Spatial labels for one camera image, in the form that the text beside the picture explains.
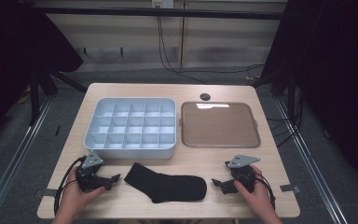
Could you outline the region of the white wall socket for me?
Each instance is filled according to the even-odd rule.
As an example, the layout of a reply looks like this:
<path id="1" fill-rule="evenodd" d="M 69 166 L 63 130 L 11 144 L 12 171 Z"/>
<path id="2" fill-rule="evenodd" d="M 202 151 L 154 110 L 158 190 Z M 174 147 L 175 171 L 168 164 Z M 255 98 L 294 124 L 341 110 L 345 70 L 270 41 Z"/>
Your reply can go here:
<path id="1" fill-rule="evenodd" d="M 151 0 L 152 8 L 165 8 L 173 9 L 174 1 L 173 0 Z"/>

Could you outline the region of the dark curtain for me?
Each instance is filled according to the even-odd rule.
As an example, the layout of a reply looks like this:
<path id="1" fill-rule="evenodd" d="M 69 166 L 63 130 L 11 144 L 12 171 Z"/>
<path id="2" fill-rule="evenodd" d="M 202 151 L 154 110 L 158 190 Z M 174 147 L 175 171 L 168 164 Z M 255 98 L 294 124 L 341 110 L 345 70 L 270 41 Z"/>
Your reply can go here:
<path id="1" fill-rule="evenodd" d="M 46 14 L 28 2 L 0 0 L 0 125 L 32 78 L 73 72 L 82 63 Z"/>
<path id="2" fill-rule="evenodd" d="M 262 78 L 295 82 L 358 172 L 358 0 L 287 0 Z"/>

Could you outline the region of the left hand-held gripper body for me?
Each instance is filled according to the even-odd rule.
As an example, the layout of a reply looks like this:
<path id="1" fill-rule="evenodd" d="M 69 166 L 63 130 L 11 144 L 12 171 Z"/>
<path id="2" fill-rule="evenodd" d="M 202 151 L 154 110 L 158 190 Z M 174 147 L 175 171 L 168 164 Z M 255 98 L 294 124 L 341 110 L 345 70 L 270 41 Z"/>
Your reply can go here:
<path id="1" fill-rule="evenodd" d="M 103 165 L 103 160 L 91 151 L 76 169 L 76 180 L 83 192 L 93 191 L 111 184 L 111 179 L 97 176 Z"/>

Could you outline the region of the person's right hand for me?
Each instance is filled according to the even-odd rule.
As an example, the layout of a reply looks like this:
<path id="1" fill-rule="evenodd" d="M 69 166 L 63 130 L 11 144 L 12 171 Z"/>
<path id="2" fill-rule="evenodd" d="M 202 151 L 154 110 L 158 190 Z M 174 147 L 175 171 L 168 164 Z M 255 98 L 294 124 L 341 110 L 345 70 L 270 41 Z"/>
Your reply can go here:
<path id="1" fill-rule="evenodd" d="M 270 203 L 268 190 L 259 180 L 255 181 L 253 192 L 249 192 L 238 180 L 234 181 L 234 186 L 258 217 L 267 218 L 276 215 Z"/>

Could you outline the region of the grey tape strip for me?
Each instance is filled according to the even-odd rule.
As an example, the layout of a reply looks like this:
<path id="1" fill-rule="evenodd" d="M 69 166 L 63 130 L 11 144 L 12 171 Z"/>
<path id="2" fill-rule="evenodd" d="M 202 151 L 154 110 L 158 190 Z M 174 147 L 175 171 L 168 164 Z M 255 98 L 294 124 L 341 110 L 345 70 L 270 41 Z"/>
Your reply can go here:
<path id="1" fill-rule="evenodd" d="M 293 186 L 291 184 L 288 185 L 281 185 L 280 189 L 282 192 L 289 192 L 292 191 L 294 194 L 297 194 L 300 192 L 300 188 L 298 186 Z"/>
<path id="2" fill-rule="evenodd" d="M 55 197 L 57 194 L 57 190 L 56 189 L 38 189 L 35 193 L 34 196 L 36 198 L 43 198 L 45 196 L 49 196 L 49 197 Z"/>

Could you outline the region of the black metal stand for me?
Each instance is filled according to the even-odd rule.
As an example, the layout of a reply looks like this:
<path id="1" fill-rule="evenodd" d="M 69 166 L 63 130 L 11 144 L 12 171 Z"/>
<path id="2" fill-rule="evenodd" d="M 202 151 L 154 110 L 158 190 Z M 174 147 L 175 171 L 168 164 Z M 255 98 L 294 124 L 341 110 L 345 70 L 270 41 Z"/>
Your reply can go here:
<path id="1" fill-rule="evenodd" d="M 88 90 L 87 87 L 77 83 L 59 71 L 48 70 L 36 72 L 33 70 L 30 75 L 30 97 L 32 106 L 30 120 L 31 126 L 36 123 L 41 114 L 39 108 L 39 88 L 42 88 L 42 90 L 48 96 L 53 96 L 58 92 L 58 89 L 53 82 L 53 78 L 57 78 L 59 81 L 75 88 L 80 92 L 86 92 Z"/>

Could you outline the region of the black sock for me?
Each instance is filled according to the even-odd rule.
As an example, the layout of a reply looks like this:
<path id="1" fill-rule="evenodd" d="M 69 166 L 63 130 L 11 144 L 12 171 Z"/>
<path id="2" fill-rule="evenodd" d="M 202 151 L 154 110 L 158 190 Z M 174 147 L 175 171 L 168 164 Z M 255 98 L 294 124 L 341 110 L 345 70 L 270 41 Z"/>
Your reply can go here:
<path id="1" fill-rule="evenodd" d="M 207 193 L 206 181 L 199 176 L 156 173 L 138 162 L 133 164 L 124 180 L 153 203 L 198 202 Z"/>

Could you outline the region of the metal floor rail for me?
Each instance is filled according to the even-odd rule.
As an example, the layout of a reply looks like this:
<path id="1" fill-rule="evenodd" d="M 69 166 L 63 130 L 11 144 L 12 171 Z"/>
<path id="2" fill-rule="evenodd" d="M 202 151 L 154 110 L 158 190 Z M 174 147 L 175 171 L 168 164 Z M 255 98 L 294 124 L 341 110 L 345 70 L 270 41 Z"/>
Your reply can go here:
<path id="1" fill-rule="evenodd" d="M 304 138 L 302 137 L 300 130 L 292 121 L 289 120 L 288 107 L 285 105 L 283 99 L 280 97 L 278 97 L 275 102 L 283 120 L 286 123 L 287 129 L 290 133 L 290 137 L 293 139 L 296 148 L 302 157 L 303 162 L 305 162 L 305 165 L 310 173 L 310 177 L 312 178 L 312 181 L 315 184 L 316 189 L 318 190 L 333 222 L 335 224 L 349 224 L 335 195 L 326 183 L 324 176 L 322 175 L 316 161 L 310 153 L 309 147 L 306 144 Z"/>
<path id="2" fill-rule="evenodd" d="M 48 97 L 43 101 L 42 105 L 38 107 L 40 112 L 39 117 L 34 121 L 33 124 L 27 126 L 26 132 L 24 133 L 21 141 L 13 147 L 15 148 L 15 153 L 10 157 L 10 161 L 7 163 L 5 171 L 0 177 L 0 207 L 7 196 L 7 193 L 14 181 L 15 176 L 17 175 L 20 167 L 25 160 L 25 157 L 37 136 L 41 125 L 49 111 L 51 106 L 52 97 Z"/>

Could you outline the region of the black horizontal bar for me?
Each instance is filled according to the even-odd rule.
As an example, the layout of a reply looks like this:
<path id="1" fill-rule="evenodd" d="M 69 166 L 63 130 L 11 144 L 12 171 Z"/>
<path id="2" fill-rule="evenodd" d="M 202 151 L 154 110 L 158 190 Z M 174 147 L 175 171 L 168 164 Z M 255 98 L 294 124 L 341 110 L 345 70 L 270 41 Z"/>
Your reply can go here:
<path id="1" fill-rule="evenodd" d="M 181 18 L 214 18 L 244 20 L 274 20 L 285 17 L 278 12 L 249 12 L 171 8 L 137 7 L 73 7 L 73 6 L 33 6 L 33 10 L 48 14 L 110 15 L 110 16 L 155 16 Z"/>

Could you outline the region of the brown square tray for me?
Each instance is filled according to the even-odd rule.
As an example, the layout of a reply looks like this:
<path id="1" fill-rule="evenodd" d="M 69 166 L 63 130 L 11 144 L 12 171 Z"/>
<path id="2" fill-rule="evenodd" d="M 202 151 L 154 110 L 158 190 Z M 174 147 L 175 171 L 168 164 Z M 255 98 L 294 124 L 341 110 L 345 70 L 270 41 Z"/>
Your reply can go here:
<path id="1" fill-rule="evenodd" d="M 261 144 L 252 109 L 245 103 L 185 102 L 182 141 L 188 147 L 248 147 Z"/>

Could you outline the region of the person's left hand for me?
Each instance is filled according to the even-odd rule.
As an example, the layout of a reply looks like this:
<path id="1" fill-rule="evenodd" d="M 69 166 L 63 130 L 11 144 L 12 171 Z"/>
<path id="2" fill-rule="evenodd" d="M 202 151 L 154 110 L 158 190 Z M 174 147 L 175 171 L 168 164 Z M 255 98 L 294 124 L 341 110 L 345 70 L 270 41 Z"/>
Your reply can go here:
<path id="1" fill-rule="evenodd" d="M 104 192 L 104 187 L 97 188 L 91 192 L 83 192 L 78 186 L 76 167 L 74 167 L 67 178 L 56 217 L 77 217 L 91 201 Z"/>

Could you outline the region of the pale divided storage box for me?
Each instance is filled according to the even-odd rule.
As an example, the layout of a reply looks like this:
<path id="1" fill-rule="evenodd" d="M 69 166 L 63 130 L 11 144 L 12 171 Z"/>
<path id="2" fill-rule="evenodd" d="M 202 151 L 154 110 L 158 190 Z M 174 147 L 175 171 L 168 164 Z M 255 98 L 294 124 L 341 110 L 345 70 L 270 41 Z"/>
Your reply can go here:
<path id="1" fill-rule="evenodd" d="M 94 108 L 84 147 L 103 159 L 168 159 L 176 128 L 171 98 L 103 98 Z"/>

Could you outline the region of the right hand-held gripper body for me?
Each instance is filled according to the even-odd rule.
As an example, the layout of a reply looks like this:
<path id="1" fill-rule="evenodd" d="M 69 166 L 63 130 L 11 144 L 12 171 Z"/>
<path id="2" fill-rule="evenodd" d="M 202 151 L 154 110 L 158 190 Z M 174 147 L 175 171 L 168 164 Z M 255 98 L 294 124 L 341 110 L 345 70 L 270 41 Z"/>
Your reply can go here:
<path id="1" fill-rule="evenodd" d="M 253 190 L 255 187 L 255 171 L 251 164 L 260 161 L 257 157 L 235 155 L 225 165 L 230 170 L 235 180 L 243 184 L 247 190 Z"/>

